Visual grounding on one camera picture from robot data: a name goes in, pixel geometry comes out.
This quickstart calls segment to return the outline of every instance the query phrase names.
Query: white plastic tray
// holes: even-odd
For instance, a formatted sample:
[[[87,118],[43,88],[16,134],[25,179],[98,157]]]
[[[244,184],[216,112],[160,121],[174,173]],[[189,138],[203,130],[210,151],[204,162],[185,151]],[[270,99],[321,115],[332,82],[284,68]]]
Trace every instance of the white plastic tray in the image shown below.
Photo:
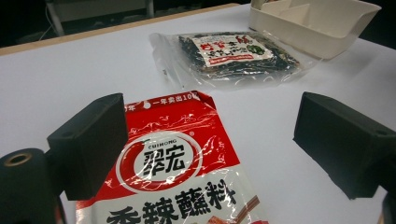
[[[352,45],[379,9],[357,0],[252,0],[249,27],[330,59]]]

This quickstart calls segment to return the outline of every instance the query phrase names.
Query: white label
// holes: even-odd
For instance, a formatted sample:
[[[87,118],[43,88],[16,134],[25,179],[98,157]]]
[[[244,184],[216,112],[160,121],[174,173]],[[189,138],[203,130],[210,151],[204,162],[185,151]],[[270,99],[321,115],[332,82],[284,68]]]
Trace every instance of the white label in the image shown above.
[[[267,49],[249,35],[214,35],[192,38],[208,67],[231,62],[250,62],[273,57]]]

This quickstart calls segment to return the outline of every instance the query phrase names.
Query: transparent plastic packaging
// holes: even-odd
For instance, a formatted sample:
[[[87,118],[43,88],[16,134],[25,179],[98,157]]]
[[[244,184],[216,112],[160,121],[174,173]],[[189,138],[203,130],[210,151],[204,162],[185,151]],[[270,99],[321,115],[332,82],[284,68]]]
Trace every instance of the transparent plastic packaging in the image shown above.
[[[269,224],[222,126],[198,91],[125,106],[129,140],[77,223]]]
[[[314,59],[257,32],[152,34],[158,70],[176,88],[238,88],[278,85],[312,66]]]

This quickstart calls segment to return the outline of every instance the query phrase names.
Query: plastic bag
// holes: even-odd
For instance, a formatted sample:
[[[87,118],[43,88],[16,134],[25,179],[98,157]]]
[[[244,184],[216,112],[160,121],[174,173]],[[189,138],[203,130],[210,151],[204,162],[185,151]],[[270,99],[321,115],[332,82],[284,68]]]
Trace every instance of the plastic bag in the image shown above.
[[[126,108],[129,140],[77,223],[268,224],[212,98],[198,91]]]
[[[182,90],[277,85],[307,68],[300,53],[257,32],[152,34],[150,42],[157,68]]]

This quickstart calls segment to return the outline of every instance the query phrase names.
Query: dark floor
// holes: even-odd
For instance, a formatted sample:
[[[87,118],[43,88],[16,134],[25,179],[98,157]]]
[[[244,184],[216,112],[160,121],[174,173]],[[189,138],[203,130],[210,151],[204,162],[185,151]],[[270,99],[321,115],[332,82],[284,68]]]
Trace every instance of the dark floor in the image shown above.
[[[395,1],[364,0],[382,7],[361,34],[361,38],[396,49]],[[249,0],[154,0],[156,17]],[[57,35],[50,27],[44,0],[0,0],[0,48]],[[63,22],[67,35],[147,19],[144,9],[79,21]]]

